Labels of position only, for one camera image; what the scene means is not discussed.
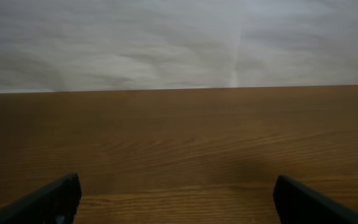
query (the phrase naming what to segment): wooden surface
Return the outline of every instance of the wooden surface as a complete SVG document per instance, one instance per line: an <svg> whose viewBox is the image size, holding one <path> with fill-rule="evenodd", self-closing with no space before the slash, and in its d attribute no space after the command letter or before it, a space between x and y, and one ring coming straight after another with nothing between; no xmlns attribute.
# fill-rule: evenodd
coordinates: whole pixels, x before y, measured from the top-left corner
<svg viewBox="0 0 358 224"><path fill-rule="evenodd" d="M76 224L279 223L279 174L358 211L358 86L0 95L0 207L68 172Z"/></svg>

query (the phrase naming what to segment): wooden table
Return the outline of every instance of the wooden table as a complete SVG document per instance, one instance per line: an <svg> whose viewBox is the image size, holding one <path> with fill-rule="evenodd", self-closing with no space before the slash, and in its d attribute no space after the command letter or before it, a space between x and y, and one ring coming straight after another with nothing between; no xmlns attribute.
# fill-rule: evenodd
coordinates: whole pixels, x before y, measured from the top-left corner
<svg viewBox="0 0 358 224"><path fill-rule="evenodd" d="M82 223L279 223L277 175L358 211L358 86L0 95L0 207L77 172Z"/></svg>

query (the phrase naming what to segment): white fabric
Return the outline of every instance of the white fabric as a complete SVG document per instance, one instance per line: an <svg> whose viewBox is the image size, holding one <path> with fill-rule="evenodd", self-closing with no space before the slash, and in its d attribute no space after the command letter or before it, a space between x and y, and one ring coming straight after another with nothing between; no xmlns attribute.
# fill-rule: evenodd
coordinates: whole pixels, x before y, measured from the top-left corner
<svg viewBox="0 0 358 224"><path fill-rule="evenodd" d="M358 84L358 0L0 0L0 93Z"/></svg>

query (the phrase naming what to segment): white sheet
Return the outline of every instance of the white sheet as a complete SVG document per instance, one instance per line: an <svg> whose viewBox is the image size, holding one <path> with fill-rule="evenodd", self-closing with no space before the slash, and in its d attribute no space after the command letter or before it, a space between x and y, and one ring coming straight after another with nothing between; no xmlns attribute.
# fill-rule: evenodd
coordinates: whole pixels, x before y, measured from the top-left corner
<svg viewBox="0 0 358 224"><path fill-rule="evenodd" d="M358 84L358 0L0 0L0 93Z"/></svg>

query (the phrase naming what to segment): wrinkled white cloth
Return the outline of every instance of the wrinkled white cloth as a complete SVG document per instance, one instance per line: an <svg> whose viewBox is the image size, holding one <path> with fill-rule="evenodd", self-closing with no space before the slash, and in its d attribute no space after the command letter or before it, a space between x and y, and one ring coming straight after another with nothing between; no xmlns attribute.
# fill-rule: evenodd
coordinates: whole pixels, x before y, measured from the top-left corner
<svg viewBox="0 0 358 224"><path fill-rule="evenodd" d="M358 0L0 0L0 93L358 84Z"/></svg>

